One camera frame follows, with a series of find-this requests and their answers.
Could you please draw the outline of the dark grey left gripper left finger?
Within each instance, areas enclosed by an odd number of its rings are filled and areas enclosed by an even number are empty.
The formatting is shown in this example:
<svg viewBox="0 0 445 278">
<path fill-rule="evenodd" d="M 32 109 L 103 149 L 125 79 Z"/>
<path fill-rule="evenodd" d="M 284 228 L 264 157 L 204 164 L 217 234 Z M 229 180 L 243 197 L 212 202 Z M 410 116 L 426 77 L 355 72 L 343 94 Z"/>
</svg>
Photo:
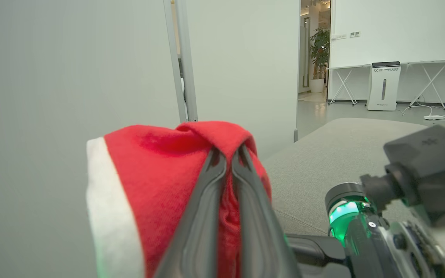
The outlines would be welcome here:
<svg viewBox="0 0 445 278">
<path fill-rule="evenodd" d="M 219 208 L 226 171 L 225 156 L 211 149 L 156 278 L 217 277 Z"/>
</svg>

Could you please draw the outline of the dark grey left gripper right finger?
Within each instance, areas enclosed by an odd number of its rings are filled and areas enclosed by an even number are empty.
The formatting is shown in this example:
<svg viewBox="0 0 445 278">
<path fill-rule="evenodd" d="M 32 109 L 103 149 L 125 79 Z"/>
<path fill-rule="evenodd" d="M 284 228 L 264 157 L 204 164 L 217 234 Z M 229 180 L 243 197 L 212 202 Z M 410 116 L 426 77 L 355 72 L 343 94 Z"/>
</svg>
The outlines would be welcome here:
<svg viewBox="0 0 445 278">
<path fill-rule="evenodd" d="M 300 278 L 295 256 L 245 145 L 233 156 L 231 172 L 240 214 L 241 276 Z"/>
</svg>

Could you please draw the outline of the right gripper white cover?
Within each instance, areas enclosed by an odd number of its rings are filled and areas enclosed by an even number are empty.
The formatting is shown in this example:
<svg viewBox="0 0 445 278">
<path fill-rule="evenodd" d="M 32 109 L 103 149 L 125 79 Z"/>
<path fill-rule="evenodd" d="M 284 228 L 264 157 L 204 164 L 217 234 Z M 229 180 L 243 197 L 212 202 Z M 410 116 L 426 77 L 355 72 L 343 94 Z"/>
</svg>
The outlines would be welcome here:
<svg viewBox="0 0 445 278">
<path fill-rule="evenodd" d="M 445 228 L 389 222 L 361 184 L 325 196 L 328 236 L 286 234 L 302 278 L 445 278 Z"/>
</svg>

